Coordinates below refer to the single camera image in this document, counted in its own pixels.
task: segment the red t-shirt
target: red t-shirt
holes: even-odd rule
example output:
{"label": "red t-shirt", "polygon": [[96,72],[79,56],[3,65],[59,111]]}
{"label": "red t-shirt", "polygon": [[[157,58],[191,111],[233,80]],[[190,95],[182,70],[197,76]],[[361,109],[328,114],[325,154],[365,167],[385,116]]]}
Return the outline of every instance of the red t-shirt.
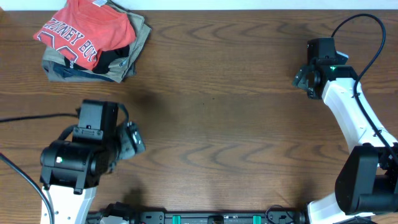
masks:
{"label": "red t-shirt", "polygon": [[71,62],[92,70],[102,51],[125,47],[136,39],[127,15],[93,0],[68,0],[33,38]]}

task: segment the wood grain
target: wood grain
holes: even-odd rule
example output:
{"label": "wood grain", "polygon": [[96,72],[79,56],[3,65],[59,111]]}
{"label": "wood grain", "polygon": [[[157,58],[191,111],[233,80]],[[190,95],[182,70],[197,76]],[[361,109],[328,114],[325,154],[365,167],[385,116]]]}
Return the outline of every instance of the wood grain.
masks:
{"label": "wood grain", "polygon": [[[4,12],[0,117],[73,112],[85,98],[124,103],[147,151],[101,178],[92,210],[116,201],[177,210],[301,206],[333,191],[348,150],[332,113],[295,89],[306,42],[361,11],[139,11],[153,28],[137,76],[117,83],[52,83],[32,40],[53,12]],[[398,15],[371,11],[386,46],[362,81],[385,127],[398,135]],[[347,23],[338,50],[359,73],[379,47],[370,19]],[[39,156],[73,118],[1,125],[1,152],[33,179]],[[0,163],[0,223],[39,223],[40,199]],[[397,215],[374,218],[398,223]]]}

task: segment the wooden tabletop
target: wooden tabletop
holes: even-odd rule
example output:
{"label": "wooden tabletop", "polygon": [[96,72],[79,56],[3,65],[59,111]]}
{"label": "wooden tabletop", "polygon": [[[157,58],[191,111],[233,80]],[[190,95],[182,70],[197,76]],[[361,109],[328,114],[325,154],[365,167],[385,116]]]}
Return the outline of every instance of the wooden tabletop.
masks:
{"label": "wooden tabletop", "polygon": [[[153,30],[137,75],[121,84],[49,82],[40,67],[45,46],[32,35],[54,12],[3,12],[0,118],[72,113],[83,99],[124,103],[147,151],[102,176],[92,210],[117,201],[170,211],[299,207],[333,191],[348,149],[331,111],[292,79],[307,62],[307,41],[359,12],[139,11]],[[361,83],[398,136],[398,14],[370,12],[387,40]],[[359,73],[380,41],[379,26],[358,18],[339,30],[336,48]],[[39,181],[43,148],[75,123],[2,124],[0,150]],[[40,222],[39,196],[1,162],[0,190],[0,223]]]}

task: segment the stack of folded clothes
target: stack of folded clothes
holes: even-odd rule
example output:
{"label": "stack of folded clothes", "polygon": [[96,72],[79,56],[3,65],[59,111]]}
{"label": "stack of folded clothes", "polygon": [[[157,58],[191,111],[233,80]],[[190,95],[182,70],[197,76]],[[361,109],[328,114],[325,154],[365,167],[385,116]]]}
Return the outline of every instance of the stack of folded clothes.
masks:
{"label": "stack of folded clothes", "polygon": [[144,17],[111,1],[68,0],[34,39],[47,45],[42,66],[50,81],[120,83],[136,74],[150,31]]}

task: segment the white wall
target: white wall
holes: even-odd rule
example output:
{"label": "white wall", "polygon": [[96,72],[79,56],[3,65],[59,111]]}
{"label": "white wall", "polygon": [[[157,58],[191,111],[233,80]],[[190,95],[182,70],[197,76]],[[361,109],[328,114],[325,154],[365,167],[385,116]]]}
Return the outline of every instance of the white wall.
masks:
{"label": "white wall", "polygon": [[[59,10],[66,0],[0,0],[4,10]],[[114,0],[133,10],[398,9],[398,0]]]}

